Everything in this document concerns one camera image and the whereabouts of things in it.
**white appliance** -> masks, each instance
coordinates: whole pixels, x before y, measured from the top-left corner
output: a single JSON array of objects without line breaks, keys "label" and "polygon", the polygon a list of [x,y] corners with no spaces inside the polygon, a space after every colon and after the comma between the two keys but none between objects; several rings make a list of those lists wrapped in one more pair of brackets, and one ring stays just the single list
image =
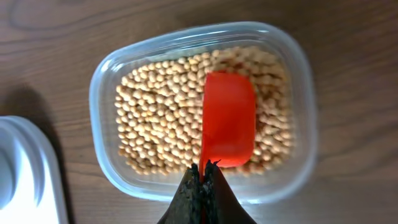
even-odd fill
[{"label": "white appliance", "polygon": [[54,149],[17,116],[0,116],[0,223],[68,223]]}]

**red scoop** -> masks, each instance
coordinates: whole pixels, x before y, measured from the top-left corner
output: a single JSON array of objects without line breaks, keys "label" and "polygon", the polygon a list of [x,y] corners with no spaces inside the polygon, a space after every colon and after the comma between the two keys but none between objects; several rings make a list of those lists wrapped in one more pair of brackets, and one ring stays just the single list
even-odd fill
[{"label": "red scoop", "polygon": [[251,83],[237,74],[209,73],[203,100],[200,173],[207,160],[220,167],[247,162],[254,149],[256,100]]}]

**plastic container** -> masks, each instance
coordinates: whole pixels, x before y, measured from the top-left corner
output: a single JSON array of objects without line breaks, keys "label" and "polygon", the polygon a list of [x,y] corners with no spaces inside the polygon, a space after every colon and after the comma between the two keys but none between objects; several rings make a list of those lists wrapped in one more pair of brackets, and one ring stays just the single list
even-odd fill
[{"label": "plastic container", "polygon": [[121,77],[144,64],[192,56],[215,49],[255,45],[278,55],[291,82],[291,103],[297,137],[292,157],[266,175],[228,176],[241,203],[268,203],[297,190],[310,175],[317,151],[312,73],[299,45],[280,29],[260,22],[232,22],[194,27],[154,37],[109,54],[97,67],[90,85],[90,114],[98,162],[119,190],[139,198],[171,201],[182,174],[138,175],[118,151],[114,97]]}]

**wooden surface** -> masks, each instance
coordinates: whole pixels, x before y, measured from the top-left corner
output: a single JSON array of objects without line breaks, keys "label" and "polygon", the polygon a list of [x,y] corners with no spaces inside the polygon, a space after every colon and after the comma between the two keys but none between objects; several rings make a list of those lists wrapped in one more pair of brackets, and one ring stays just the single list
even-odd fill
[{"label": "wooden surface", "polygon": [[110,52],[185,27],[261,21],[297,39],[314,70],[319,159],[297,194],[245,206],[259,223],[398,223],[395,0],[2,0],[0,114],[30,118],[62,161],[71,223],[154,223],[168,205],[102,173],[88,88]]}]

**container rim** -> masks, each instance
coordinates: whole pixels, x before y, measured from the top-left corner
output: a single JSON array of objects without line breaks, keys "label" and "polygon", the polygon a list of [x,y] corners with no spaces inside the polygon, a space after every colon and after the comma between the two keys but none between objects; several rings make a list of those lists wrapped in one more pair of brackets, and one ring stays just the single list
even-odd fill
[{"label": "container rim", "polygon": [[100,86],[102,82],[102,75],[103,72],[109,68],[109,65],[116,58],[118,55],[126,54],[130,52],[132,49],[136,49],[142,47],[143,45],[150,45],[154,43],[163,42],[164,44],[167,40],[181,40],[187,39],[190,37],[196,37],[206,34],[217,34],[222,32],[227,32],[230,28],[234,26],[241,26],[245,27],[246,29],[256,30],[258,32],[271,32],[275,33],[276,35],[280,36],[283,39],[284,44],[291,49],[291,51],[297,56],[299,60],[299,64],[302,65],[303,73],[305,74],[302,79],[304,82],[308,84],[308,88],[304,91],[305,93],[305,101],[309,102],[306,106],[308,116],[311,118],[308,120],[308,130],[309,135],[311,136],[310,142],[308,145],[310,146],[309,156],[308,159],[305,161],[302,170],[294,177],[290,183],[288,183],[285,187],[282,187],[278,191],[266,195],[265,197],[258,196],[257,198],[246,198],[240,200],[241,203],[271,203],[287,196],[291,195],[295,191],[297,191],[301,186],[306,183],[310,174],[312,173],[313,167],[315,166],[315,158],[317,156],[317,146],[318,146],[318,131],[317,131],[317,112],[315,109],[315,95],[313,92],[313,83],[311,80],[312,71],[310,65],[308,63],[307,57],[305,56],[303,50],[299,46],[299,44],[294,40],[288,33],[276,28],[272,25],[265,24],[262,22],[251,22],[251,21],[244,21],[244,22],[227,22],[227,23],[220,23],[220,24],[212,24],[207,26],[200,26],[200,27],[191,27],[188,29],[182,29],[175,32],[171,32],[168,34],[160,35],[157,37],[153,37],[150,39],[146,39],[140,41],[135,44],[131,44],[125,46],[121,49],[115,50],[107,55],[101,63],[97,66],[93,78],[91,79],[90,83],[90,92],[89,92],[89,104],[90,104],[90,117],[91,117],[91,128],[93,132],[93,140],[95,146],[95,152],[97,156],[97,160],[99,166],[101,167],[102,171],[104,172],[105,176],[108,180],[120,191],[132,195],[138,198],[144,198],[149,200],[158,200],[158,201],[165,201],[169,202],[172,200],[173,195],[154,195],[145,189],[132,186],[130,184],[125,183],[123,178],[113,169],[113,166],[110,163],[110,160],[106,156],[106,151],[103,144],[103,134],[101,131],[101,123],[98,122],[100,119],[100,111],[99,108],[99,98],[100,95]]}]

